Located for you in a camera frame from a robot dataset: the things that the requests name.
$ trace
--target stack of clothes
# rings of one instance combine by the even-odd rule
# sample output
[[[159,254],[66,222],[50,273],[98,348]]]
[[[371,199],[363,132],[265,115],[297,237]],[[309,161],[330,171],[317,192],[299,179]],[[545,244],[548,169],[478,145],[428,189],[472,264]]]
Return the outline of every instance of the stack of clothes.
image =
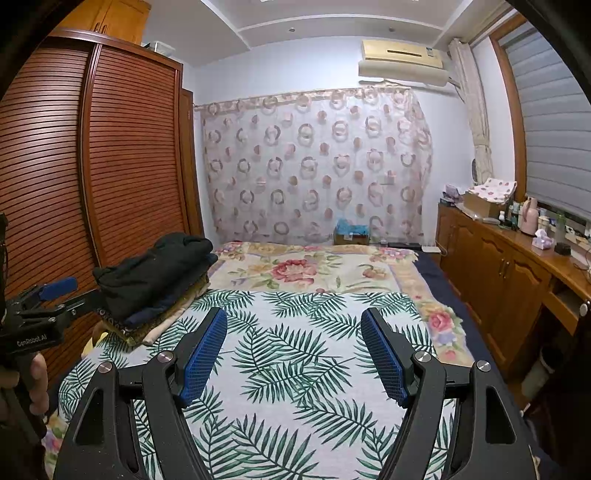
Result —
[[[209,286],[217,261],[206,239],[170,233],[138,257],[92,273],[105,296],[104,327],[129,346],[151,345]]]

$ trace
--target floral cloth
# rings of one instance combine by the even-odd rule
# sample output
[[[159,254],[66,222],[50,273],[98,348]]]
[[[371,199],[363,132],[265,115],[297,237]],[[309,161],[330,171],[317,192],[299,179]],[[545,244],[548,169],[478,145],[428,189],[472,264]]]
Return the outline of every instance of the floral cloth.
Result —
[[[409,295],[427,323],[440,360],[472,365],[462,319],[439,303],[415,268],[412,250],[366,245],[306,246],[229,242],[216,252],[212,288]]]

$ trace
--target black jacket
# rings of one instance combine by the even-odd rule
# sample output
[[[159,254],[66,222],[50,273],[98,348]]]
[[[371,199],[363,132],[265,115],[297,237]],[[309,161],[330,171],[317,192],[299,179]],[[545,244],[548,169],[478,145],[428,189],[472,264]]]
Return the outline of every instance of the black jacket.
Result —
[[[138,257],[116,267],[95,268],[92,274],[114,320],[122,322],[150,305],[186,272],[206,260],[212,243],[198,236],[170,233]]]

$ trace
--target bedspread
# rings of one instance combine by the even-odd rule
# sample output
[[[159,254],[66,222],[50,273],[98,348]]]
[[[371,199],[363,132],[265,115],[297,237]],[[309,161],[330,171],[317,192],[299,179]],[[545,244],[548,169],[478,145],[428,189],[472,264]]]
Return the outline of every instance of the bedspread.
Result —
[[[385,293],[401,291],[416,304],[439,359],[470,366],[462,319],[439,303],[415,268],[412,250],[365,245],[307,246],[230,242],[209,270],[212,288],[362,293],[383,307]]]
[[[385,295],[385,320],[415,349],[435,353],[412,300]],[[219,306],[228,335],[203,395],[184,410],[213,480],[375,479],[404,410],[386,396],[361,337],[361,313],[373,300],[363,292],[211,290],[153,346],[130,349],[113,334],[102,340],[62,382],[60,415],[70,420],[101,362],[143,364]],[[134,410],[144,465],[161,478],[145,404],[135,401]],[[441,477],[453,414],[454,400],[446,400],[428,480]]]

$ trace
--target window blind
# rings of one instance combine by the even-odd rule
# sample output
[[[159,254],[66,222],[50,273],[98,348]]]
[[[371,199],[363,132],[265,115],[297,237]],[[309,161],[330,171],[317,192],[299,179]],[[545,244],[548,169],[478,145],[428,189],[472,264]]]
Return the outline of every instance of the window blind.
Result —
[[[528,22],[499,41],[521,101],[527,195],[591,220],[591,105],[546,39]]]

